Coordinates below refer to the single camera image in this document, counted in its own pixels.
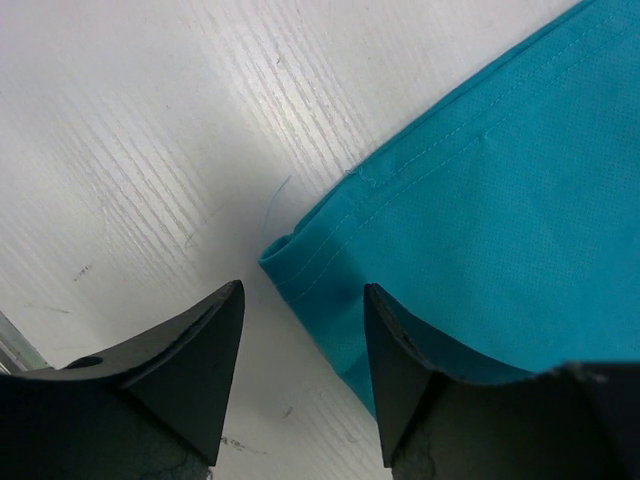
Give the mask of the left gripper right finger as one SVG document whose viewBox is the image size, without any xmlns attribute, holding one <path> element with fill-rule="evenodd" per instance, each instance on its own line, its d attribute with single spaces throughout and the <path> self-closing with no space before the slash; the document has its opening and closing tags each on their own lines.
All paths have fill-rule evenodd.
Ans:
<svg viewBox="0 0 640 480">
<path fill-rule="evenodd" d="M 639 366 L 530 374 L 419 319 L 376 284 L 364 326 L 388 468 L 635 468 Z"/>
</svg>

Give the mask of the teal t-shirt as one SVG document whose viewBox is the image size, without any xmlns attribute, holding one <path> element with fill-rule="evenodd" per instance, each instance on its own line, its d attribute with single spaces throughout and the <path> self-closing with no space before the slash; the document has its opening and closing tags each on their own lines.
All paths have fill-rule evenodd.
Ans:
<svg viewBox="0 0 640 480">
<path fill-rule="evenodd" d="M 260 258 L 374 405 L 367 284 L 538 373 L 639 357 L 639 5 L 583 1 L 399 132 Z"/>
</svg>

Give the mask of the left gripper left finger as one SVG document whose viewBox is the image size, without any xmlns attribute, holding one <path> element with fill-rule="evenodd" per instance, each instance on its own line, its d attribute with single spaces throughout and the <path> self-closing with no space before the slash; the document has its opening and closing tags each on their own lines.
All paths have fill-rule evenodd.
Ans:
<svg viewBox="0 0 640 480">
<path fill-rule="evenodd" d="M 2 376 L 2 467 L 215 466 L 244 312 L 233 280 L 64 368 Z"/>
</svg>

